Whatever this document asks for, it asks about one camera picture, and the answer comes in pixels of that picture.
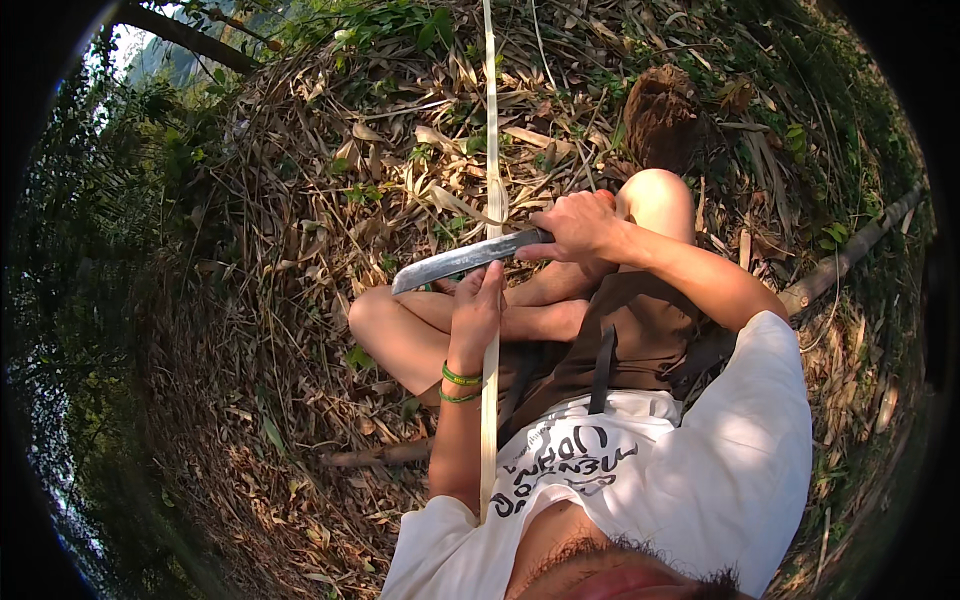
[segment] leaf litter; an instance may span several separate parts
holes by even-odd
[[[338,34],[254,75],[223,117],[228,153],[207,168],[206,209],[191,215],[225,242],[156,260],[139,329],[149,437],[167,485],[252,597],[377,596],[400,516],[425,503],[425,461],[385,465],[378,448],[422,452],[436,417],[352,340],[348,312],[398,267],[477,241],[492,222],[482,22],[472,6],[433,6],[449,12],[433,17],[432,44],[426,27],[365,48]],[[822,255],[804,234],[800,175],[835,157],[804,167],[791,156],[805,150],[798,129],[777,136],[751,113],[824,124],[792,107],[791,89],[726,65],[727,42],[710,33],[720,16],[669,1],[548,2],[538,39],[517,11],[494,8],[508,228],[564,193],[615,191],[661,167],[700,198],[698,245],[733,260],[746,245],[745,267],[774,291]],[[511,284],[537,268],[511,262]],[[866,326],[844,300],[838,318],[823,299],[795,322],[802,347],[827,329],[803,355],[827,472],[871,436],[887,380],[882,323]],[[684,406],[716,374],[691,382]],[[350,452],[372,466],[330,466]],[[836,481],[812,483],[808,510]],[[803,589],[797,577],[781,573],[771,590]]]

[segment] mouth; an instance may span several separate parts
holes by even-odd
[[[682,598],[686,588],[686,582],[671,573],[625,565],[587,577],[562,596],[562,600]]]

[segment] brown shorts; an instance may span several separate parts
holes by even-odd
[[[611,324],[616,343],[609,388],[670,392],[668,376],[684,361],[698,315],[693,302],[649,273],[604,277],[572,344],[501,346],[501,398],[513,393],[509,403],[515,406],[501,427],[501,441],[554,404],[589,394],[602,332]],[[520,390],[516,384],[523,379],[526,384]]]

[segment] dead grass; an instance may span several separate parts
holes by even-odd
[[[804,148],[799,164],[783,149],[783,132],[755,122],[753,111],[768,110],[805,124],[811,139],[827,126],[792,101],[798,90],[724,68],[735,38],[755,45],[750,32],[719,36],[722,14],[677,15],[682,7],[669,1],[609,0],[586,13],[541,4],[549,72],[524,9],[494,9],[510,223],[591,182],[615,190],[633,172],[620,119],[636,72],[697,64],[699,118],[715,133],[685,174],[700,199],[699,243],[737,260],[741,240],[751,241],[745,267],[775,291],[821,257],[822,234],[804,208],[816,195],[812,180],[838,194],[828,173],[840,168],[839,148]],[[473,6],[449,6],[456,41],[437,59],[405,37],[378,38],[363,52],[330,41],[253,77],[224,120],[225,155],[198,175],[211,191],[191,215],[196,235],[157,258],[139,357],[151,395],[149,443],[175,503],[252,597],[376,596],[400,516],[424,504],[424,463],[325,468],[322,455],[434,431],[434,417],[355,345],[347,313],[398,266],[483,230],[483,26]],[[670,49],[686,44],[698,45]],[[508,274],[518,281],[532,268],[512,264]],[[818,512],[849,476],[851,449],[876,435],[876,389],[897,367],[881,361],[891,353],[883,314],[876,299],[845,289],[796,322],[801,347],[810,347],[803,357],[818,463],[805,520],[812,526],[798,534],[776,593],[809,585]],[[693,397],[709,382],[700,377]],[[875,479],[862,478],[835,518],[854,518]]]

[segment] lip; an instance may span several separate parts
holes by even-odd
[[[683,586],[683,580],[656,568],[618,566],[587,577],[564,595],[562,600],[613,600],[634,597],[630,592],[642,589],[660,588],[659,591],[668,591],[664,588],[677,588],[669,591],[679,591]]]

